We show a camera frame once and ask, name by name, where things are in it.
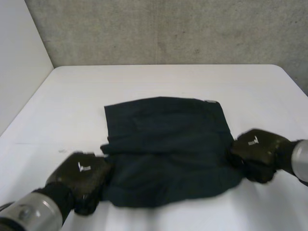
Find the white logo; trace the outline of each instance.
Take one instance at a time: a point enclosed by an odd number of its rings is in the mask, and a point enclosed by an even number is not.
[[[253,144],[256,144],[256,143],[259,143],[259,141],[258,141],[258,138],[255,136],[255,139],[251,142],[248,142],[248,145],[253,145]]]
[[[80,171],[80,172],[91,170],[91,166],[87,166],[87,167],[81,166],[81,165],[80,165],[80,162],[78,162],[78,167],[79,167],[79,171]]]

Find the folded garment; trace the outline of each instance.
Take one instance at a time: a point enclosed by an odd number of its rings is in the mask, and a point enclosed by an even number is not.
[[[115,165],[102,194],[116,206],[157,207],[219,195],[244,177],[226,160],[233,142],[218,102],[158,97],[105,107]]]

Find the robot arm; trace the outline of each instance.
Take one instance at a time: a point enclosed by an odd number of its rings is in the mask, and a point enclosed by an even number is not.
[[[289,141],[285,137],[250,130],[238,137],[228,159],[243,170],[251,181],[266,183],[282,169],[306,184],[308,182],[308,141]]]
[[[0,212],[1,231],[58,231],[71,210],[92,214],[112,166],[94,154],[70,155],[46,186]]]
[[[300,141],[293,149],[291,166],[301,181],[308,182],[308,140]]]

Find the concrete wall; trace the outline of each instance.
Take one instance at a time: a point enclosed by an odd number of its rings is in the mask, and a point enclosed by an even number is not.
[[[277,64],[308,94],[308,0],[26,0],[55,67]]]
[[[0,135],[53,70],[24,0],[0,0]]]

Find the white wall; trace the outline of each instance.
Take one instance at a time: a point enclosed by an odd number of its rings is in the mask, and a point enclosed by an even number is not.
[[[53,66],[24,0],[0,0],[0,135]]]

